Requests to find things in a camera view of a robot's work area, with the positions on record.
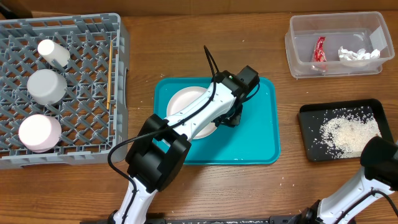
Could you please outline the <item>white round plate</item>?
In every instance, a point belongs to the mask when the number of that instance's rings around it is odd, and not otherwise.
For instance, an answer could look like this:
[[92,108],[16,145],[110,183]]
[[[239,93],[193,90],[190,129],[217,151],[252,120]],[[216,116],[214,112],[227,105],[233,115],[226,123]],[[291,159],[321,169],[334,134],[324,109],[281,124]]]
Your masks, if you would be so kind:
[[[190,86],[176,92],[176,94],[174,94],[174,96],[171,97],[167,105],[167,116],[173,115],[179,112],[180,110],[184,109],[190,103],[194,102],[197,98],[199,98],[204,92],[206,92],[206,88],[200,86]],[[194,139],[205,138],[215,131],[216,131],[215,124],[210,123],[206,127],[204,127],[194,137]]]

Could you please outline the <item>red snack wrapper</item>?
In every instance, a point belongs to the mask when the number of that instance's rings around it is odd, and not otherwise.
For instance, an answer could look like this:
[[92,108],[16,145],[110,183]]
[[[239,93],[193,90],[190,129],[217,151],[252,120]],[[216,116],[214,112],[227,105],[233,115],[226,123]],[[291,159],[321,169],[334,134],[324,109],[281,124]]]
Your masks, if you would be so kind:
[[325,36],[320,36],[314,46],[314,51],[313,51],[313,55],[312,55],[312,62],[315,63],[315,65],[313,65],[313,69],[314,70],[318,70],[318,71],[326,71],[326,54],[325,51],[323,49],[323,44],[325,42],[326,37]]

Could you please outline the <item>white tissue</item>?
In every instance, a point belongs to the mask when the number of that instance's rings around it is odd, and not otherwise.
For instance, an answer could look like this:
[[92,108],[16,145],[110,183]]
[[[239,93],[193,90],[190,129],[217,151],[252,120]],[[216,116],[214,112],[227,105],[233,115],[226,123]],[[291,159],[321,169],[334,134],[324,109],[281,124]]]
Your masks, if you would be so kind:
[[343,47],[338,49],[340,62],[349,67],[364,67],[369,64],[371,60],[378,59],[380,54],[378,49],[372,52],[366,52],[366,49],[359,49],[357,52],[344,49]]

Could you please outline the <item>wooden chopstick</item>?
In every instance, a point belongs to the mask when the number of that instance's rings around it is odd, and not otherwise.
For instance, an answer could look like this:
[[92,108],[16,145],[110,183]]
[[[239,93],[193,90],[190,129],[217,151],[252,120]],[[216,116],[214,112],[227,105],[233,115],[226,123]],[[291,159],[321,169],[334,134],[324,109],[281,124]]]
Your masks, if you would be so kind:
[[111,40],[109,46],[108,84],[111,83],[112,65],[113,65],[113,40]]
[[111,99],[111,83],[107,83],[107,99],[106,99],[106,108],[109,110],[110,108],[110,99]]

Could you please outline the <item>white cup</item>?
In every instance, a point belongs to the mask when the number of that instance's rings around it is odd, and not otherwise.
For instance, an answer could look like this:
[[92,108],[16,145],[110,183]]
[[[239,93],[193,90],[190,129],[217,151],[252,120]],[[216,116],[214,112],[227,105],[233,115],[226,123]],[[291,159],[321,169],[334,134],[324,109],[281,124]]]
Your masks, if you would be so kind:
[[37,50],[38,53],[53,67],[54,60],[62,67],[65,67],[70,59],[69,51],[50,39],[45,39],[39,42]]

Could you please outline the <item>pink white bowl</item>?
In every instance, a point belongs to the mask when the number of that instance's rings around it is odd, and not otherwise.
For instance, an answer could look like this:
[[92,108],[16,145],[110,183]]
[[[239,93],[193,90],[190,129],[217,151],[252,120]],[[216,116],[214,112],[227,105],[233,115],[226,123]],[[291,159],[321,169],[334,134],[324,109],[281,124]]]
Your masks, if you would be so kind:
[[23,120],[18,137],[32,152],[45,152],[57,145],[61,133],[62,127],[56,118],[34,114]]

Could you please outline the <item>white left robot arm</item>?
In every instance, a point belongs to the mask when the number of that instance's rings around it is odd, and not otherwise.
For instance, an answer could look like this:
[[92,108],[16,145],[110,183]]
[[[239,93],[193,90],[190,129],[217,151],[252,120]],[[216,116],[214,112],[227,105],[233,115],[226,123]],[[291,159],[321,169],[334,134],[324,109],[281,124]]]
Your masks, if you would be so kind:
[[246,66],[237,75],[228,71],[212,75],[210,86],[195,101],[164,119],[151,115],[137,137],[112,148],[115,151],[131,144],[125,157],[127,172],[110,164],[129,185],[120,209],[109,216],[107,223],[145,223],[155,194],[180,172],[192,139],[210,123],[232,128],[239,125],[243,103],[254,96],[254,88],[259,88],[258,73]]

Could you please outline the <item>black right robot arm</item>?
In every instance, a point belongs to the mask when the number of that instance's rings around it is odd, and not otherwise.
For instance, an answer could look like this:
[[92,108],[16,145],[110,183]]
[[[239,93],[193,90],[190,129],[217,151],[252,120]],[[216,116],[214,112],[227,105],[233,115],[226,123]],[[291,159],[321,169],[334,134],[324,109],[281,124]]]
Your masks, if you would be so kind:
[[389,197],[397,191],[397,145],[373,137],[361,153],[360,164],[359,171],[334,194],[306,208],[289,223],[350,223],[381,197],[397,213]]

